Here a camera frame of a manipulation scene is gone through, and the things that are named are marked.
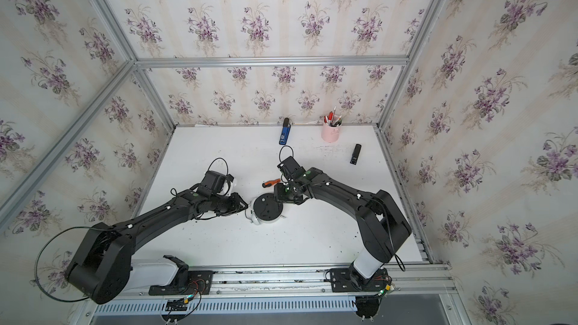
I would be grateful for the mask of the orange handled screwdriver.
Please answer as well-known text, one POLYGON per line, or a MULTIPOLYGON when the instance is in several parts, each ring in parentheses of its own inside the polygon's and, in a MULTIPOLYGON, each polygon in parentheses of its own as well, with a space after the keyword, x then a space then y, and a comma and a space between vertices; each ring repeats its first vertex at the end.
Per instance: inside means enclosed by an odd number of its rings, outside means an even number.
POLYGON ((277 179, 273 179, 273 180, 269 180, 269 181, 265 181, 262 183, 262 188, 269 188, 269 187, 273 187, 276 184, 281 183, 281 179, 277 178, 277 179))

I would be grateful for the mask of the white twin bell alarm clock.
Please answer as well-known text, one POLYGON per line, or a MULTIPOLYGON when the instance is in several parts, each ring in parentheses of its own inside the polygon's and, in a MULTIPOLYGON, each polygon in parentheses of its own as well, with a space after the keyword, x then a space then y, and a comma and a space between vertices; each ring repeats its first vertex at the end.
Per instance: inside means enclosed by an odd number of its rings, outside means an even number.
POLYGON ((264 193, 250 201, 245 210, 245 218, 252 224, 271 224, 284 217, 284 205, 275 198, 274 193, 264 193))

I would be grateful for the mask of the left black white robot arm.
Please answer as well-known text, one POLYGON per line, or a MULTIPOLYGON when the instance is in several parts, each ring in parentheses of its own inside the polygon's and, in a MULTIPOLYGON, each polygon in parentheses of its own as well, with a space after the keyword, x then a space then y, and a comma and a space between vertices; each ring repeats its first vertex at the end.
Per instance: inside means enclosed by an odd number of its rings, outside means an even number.
POLYGON ((132 256, 171 228, 198 221, 205 213, 227 217, 244 212, 249 204, 238 194, 204 196, 191 189, 175 193, 162 206, 128 221, 109 226, 103 222, 87 229, 68 262, 64 280, 84 297, 102 305, 113 300, 129 283, 132 256))

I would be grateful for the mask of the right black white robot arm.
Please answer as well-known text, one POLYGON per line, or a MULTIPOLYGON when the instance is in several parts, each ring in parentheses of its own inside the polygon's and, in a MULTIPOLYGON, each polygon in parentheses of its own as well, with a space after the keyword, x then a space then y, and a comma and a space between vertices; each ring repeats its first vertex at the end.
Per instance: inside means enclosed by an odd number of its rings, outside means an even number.
POLYGON ((391 260, 401 271, 406 271, 397 252, 412 235, 412 229, 389 192, 357 190, 317 168, 280 164, 278 169, 284 183, 275 192, 277 201, 301 205, 307 200, 320 200, 356 221, 364 249, 350 266, 351 276, 367 283, 391 260))

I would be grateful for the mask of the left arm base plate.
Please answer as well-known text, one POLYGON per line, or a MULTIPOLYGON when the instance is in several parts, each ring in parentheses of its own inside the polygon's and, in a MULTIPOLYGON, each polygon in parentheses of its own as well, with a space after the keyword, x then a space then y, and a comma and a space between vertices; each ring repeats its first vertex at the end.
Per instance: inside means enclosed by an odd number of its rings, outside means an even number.
POLYGON ((188 271, 187 274, 178 273, 172 282, 165 286, 151 286, 149 296, 191 295, 199 291, 203 296, 208 295, 213 275, 212 271, 188 271))

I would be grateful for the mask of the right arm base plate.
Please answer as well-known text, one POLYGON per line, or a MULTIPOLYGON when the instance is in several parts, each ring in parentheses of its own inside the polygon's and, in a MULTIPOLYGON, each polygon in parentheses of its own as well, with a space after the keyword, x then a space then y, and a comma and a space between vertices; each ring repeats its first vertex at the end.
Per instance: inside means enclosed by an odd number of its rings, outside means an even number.
POLYGON ((325 278, 331 284, 333 293, 387 293, 393 289, 391 276, 387 269, 379 268, 370 277, 364 278, 350 266, 334 268, 326 272, 325 278))

